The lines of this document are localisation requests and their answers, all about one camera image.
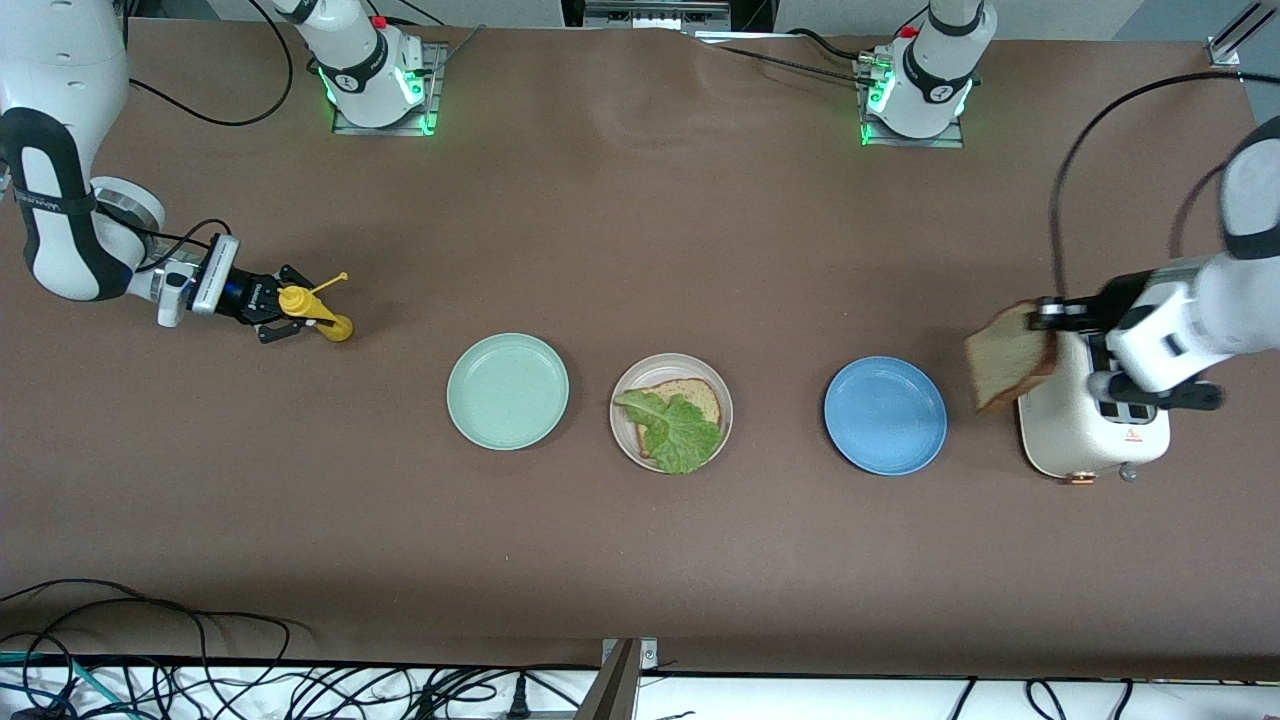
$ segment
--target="lettuce leaf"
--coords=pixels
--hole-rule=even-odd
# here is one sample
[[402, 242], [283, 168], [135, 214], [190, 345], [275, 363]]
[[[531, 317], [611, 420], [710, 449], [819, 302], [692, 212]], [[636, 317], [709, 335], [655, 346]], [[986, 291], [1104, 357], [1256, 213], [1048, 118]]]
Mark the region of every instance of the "lettuce leaf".
[[719, 425], [707, 420], [682, 395], [666, 402], [652, 392], [628, 389], [613, 401], [626, 409], [632, 423], [645, 427], [645, 451], [672, 475], [701, 468], [719, 447]]

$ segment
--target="plate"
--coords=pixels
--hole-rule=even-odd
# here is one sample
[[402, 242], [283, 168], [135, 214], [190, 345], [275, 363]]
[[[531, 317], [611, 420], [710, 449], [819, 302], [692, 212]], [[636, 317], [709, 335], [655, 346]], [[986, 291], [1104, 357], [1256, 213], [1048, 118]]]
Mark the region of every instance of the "plate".
[[947, 409], [938, 388], [897, 357], [863, 357], [845, 365], [827, 387], [823, 415], [840, 452], [878, 475], [924, 468], [947, 437]]
[[547, 437], [568, 405], [568, 372], [536, 337], [486, 337], [458, 357], [449, 374], [449, 418], [488, 450], [520, 450]]
[[662, 355], [652, 355], [631, 365], [631, 369], [622, 373], [622, 377], [618, 378], [618, 384], [613, 386], [613, 395], [609, 396], [609, 428], [613, 429], [613, 439], [618, 441], [618, 447], [636, 465], [654, 473], [666, 474], [664, 470], [658, 468], [657, 462], [640, 455], [640, 437], [636, 436], [636, 424], [631, 421], [627, 411], [621, 405], [613, 402], [613, 398], [628, 389], [653, 387], [667, 380], [686, 378], [707, 380], [707, 384], [712, 386], [712, 389], [716, 391], [716, 400], [719, 400], [721, 404], [721, 443], [707, 461], [710, 462], [714, 460], [724, 447], [724, 442], [728, 439], [728, 430], [733, 427], [733, 398], [728, 395], [728, 386], [721, 379], [719, 373], [707, 363], [690, 355], [663, 352]]

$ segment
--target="white floor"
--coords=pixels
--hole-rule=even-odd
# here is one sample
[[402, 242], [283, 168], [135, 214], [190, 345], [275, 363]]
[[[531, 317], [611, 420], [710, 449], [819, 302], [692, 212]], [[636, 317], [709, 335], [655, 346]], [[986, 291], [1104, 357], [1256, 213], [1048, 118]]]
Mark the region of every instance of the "white floor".
[[[311, 669], [312, 676], [324, 669]], [[266, 678], [280, 678], [287, 673], [305, 673], [306, 669], [279, 669]], [[375, 678], [381, 670], [361, 671], [342, 684], [347, 691]], [[182, 671], [183, 683], [198, 683], [205, 679], [204, 669], [188, 667]], [[261, 669], [255, 667], [215, 667], [216, 678], [242, 682], [257, 679]], [[151, 688], [151, 671], [133, 669], [132, 676], [140, 694]], [[397, 697], [406, 691], [417, 689], [430, 674], [425, 669], [410, 671], [413, 687], [410, 688], [403, 675], [396, 675], [360, 696], [362, 700], [375, 697]], [[581, 698], [591, 683], [590, 671], [536, 671], [536, 675], [562, 689], [575, 698]], [[108, 667], [95, 670], [110, 692], [128, 697], [123, 683], [123, 670]], [[0, 667], [0, 683], [20, 684], [20, 669], [8, 665]], [[64, 667], [42, 667], [32, 671], [31, 687], [58, 692], [67, 679]], [[452, 703], [448, 716], [453, 720], [484, 717], [503, 717], [511, 706], [513, 675], [507, 675], [493, 683], [498, 691], [493, 700], [476, 703]], [[293, 691], [303, 689], [307, 680], [283, 678], [271, 684], [256, 687], [236, 702], [236, 708], [248, 720], [283, 720]], [[1065, 716], [1069, 720], [1107, 720], [1112, 717], [1116, 702], [1124, 687], [1117, 682], [1079, 682], [1055, 680], [1051, 683], [1057, 693]], [[951, 716], [956, 698], [965, 680], [954, 679], [760, 679], [760, 678], [645, 678], [636, 706], [636, 720], [669, 720], [672, 716], [692, 711], [692, 720], [753, 720], [777, 717], [823, 717], [823, 719], [868, 719], [868, 720], [946, 720]], [[230, 697], [239, 688], [224, 685], [224, 697]], [[179, 701], [173, 710], [175, 720], [211, 720], [223, 705], [209, 692], [209, 685], [193, 689], [191, 694], [205, 707], [197, 710]], [[1053, 715], [1047, 696], [1038, 694], [1041, 703]], [[306, 710], [306, 717], [326, 715], [342, 702], [342, 697], [325, 693], [323, 688], [311, 684], [303, 693], [303, 702], [316, 698]], [[73, 703], [83, 712], [106, 703], [104, 697], [86, 683], [77, 685], [72, 696]], [[31, 702], [22, 692], [0, 689], [0, 717], [29, 707]], [[535, 712], [571, 710], [562, 700], [534, 683], [529, 683], [529, 706]], [[365, 708], [367, 720], [399, 720], [404, 702], [394, 702]], [[155, 712], [154, 706], [143, 705], [142, 710]], [[1124, 711], [1123, 720], [1263, 720], [1268, 714], [1280, 715], [1280, 687], [1222, 685], [1219, 683], [1155, 682], [1138, 683], [1133, 698]], [[963, 720], [1037, 720], [1039, 716], [1027, 703], [1023, 683], [1012, 680], [979, 680], [969, 697], [961, 715]], [[335, 715], [342, 720], [362, 720], [353, 707]], [[229, 712], [218, 715], [216, 720], [233, 720]]]

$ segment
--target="blue plate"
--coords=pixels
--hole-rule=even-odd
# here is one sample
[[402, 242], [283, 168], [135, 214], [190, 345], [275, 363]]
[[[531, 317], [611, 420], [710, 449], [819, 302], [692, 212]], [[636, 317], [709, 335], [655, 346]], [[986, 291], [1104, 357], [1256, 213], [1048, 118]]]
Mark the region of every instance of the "blue plate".
[[942, 395], [919, 368], [897, 357], [863, 357], [827, 387], [832, 442], [863, 470], [906, 475], [937, 457], [947, 437]]

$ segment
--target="table surface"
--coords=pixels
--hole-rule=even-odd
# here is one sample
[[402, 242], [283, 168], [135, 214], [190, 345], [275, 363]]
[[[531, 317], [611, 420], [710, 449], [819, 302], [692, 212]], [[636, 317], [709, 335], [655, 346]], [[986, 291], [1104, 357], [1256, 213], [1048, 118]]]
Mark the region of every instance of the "table surface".
[[[840, 69], [803, 40], [749, 45]], [[278, 54], [256, 23], [140, 22], [131, 46], [134, 77], [220, 117], [270, 101]], [[1084, 122], [1203, 63], [996, 42], [961, 151], [863, 147], [847, 86], [666, 31], [481, 31], [431, 138], [332, 136], [302, 73], [239, 129], [132, 91], [95, 170], [150, 187], [170, 231], [225, 219], [242, 266], [351, 273], [324, 299], [357, 334], [260, 346], [223, 318], [60, 301], [5, 202], [4, 589], [93, 575], [285, 615], [312, 630], [300, 657], [591, 661], [596, 638], [644, 634], [684, 669], [1274, 673], [1280, 357], [1216, 368], [1226, 407], [1175, 416], [1137, 484], [1070, 488], [1029, 469], [1011, 414], [972, 413], [961, 348], [1051, 290], [1046, 199]], [[1162, 264], [1183, 195], [1251, 127], [1231, 82], [1107, 120], [1068, 188], [1071, 291]], [[1212, 205], [1189, 251], [1217, 246]], [[499, 332], [549, 342], [572, 382], [518, 452], [468, 443], [444, 404], [454, 360]], [[618, 375], [668, 351], [733, 392], [727, 447], [687, 478], [635, 466], [608, 428]], [[823, 430], [828, 380], [867, 355], [942, 391], [950, 436], [918, 474], [863, 473]], [[83, 647], [195, 652], [151, 616], [86, 621]]]

